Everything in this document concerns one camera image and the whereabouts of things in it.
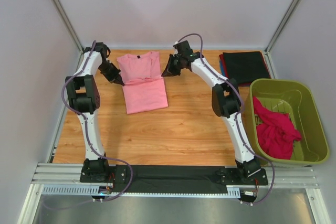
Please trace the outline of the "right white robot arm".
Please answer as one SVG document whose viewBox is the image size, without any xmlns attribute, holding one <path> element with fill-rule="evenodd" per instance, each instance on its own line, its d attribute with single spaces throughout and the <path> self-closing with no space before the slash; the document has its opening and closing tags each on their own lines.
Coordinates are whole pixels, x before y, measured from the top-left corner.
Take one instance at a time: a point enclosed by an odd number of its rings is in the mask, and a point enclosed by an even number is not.
<svg viewBox="0 0 336 224">
<path fill-rule="evenodd" d="M 188 69 L 212 88 L 212 109 L 226 125 L 234 146 L 237 169 L 246 178 L 256 175 L 261 171 L 261 165 L 243 126 L 241 112 L 244 104 L 236 81 L 222 76 L 201 52 L 193 51 L 188 41 L 178 41 L 173 48 L 175 52 L 170 54 L 162 76 L 179 76 L 181 70 Z"/>
</svg>

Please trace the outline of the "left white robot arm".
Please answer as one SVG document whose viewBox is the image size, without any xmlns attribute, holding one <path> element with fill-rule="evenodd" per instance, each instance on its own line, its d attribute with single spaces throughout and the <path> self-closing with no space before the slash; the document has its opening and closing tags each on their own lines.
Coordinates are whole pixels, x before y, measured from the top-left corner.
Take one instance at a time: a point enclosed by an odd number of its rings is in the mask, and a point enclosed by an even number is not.
<svg viewBox="0 0 336 224">
<path fill-rule="evenodd" d="M 94 78 L 99 71 L 108 82 L 124 86 L 121 70 L 108 60 L 110 53 L 106 44 L 94 41 L 92 46 L 85 48 L 79 69 L 65 78 L 61 91 L 63 103 L 77 115 L 84 136 L 85 160 L 80 175 L 83 183 L 111 182 L 112 171 L 98 126 L 101 100 Z"/>
</svg>

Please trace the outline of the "pink t-shirt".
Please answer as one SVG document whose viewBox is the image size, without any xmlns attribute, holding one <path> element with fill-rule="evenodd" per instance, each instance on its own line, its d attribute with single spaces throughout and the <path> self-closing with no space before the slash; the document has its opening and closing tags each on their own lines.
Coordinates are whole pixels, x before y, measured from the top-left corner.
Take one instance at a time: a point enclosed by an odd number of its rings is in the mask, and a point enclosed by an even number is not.
<svg viewBox="0 0 336 224">
<path fill-rule="evenodd" d="M 127 114 L 168 107 L 165 83 L 161 76 L 160 53 L 149 51 L 143 55 L 126 54 L 117 62 Z"/>
</svg>

